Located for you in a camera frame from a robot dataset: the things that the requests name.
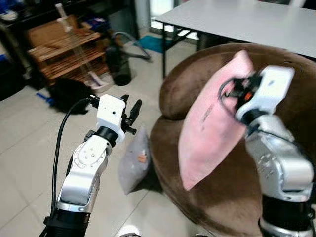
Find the small orange tag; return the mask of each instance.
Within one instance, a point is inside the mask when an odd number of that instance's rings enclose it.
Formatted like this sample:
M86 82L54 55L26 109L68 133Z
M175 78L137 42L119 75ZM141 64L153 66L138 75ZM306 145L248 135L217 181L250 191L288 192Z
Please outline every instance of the small orange tag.
M146 155L139 155L138 156L138 161L142 163L146 163L147 161L147 156Z

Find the orange component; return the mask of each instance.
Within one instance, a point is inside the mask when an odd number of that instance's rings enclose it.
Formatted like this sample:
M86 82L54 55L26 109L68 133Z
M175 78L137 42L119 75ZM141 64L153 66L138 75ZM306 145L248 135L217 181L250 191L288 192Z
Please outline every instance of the orange component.
M248 92L248 93L245 95L245 100L248 101L249 99L251 99L251 97L252 97L251 92Z

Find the table leg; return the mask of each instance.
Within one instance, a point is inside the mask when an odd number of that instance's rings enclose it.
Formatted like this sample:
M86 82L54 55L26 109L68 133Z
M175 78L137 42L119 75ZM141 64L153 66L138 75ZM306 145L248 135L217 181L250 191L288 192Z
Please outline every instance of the table leg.
M162 79L166 76L166 31L164 29L165 24L162 24Z

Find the blue mat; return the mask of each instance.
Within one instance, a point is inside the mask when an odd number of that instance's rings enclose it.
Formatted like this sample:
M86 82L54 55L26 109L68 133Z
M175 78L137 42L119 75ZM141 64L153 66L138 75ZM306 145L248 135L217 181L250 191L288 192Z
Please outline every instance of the blue mat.
M139 43L143 48L162 53L162 39L153 36L144 36L139 40Z

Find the brown armchair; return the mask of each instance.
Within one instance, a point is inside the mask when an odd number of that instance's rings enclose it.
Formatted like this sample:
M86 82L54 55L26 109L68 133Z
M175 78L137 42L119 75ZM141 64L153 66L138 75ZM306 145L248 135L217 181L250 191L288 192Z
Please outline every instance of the brown armchair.
M178 139L183 120L206 82L242 49L248 52L255 70L267 65L295 69L287 97L276 114L313 160L316 155L316 64L311 60L279 48L233 43L195 53L176 66L162 85L162 116L151 132L155 170L165 193L185 215L225 236L260 235L260 185L244 141L212 174L187 192L179 173Z

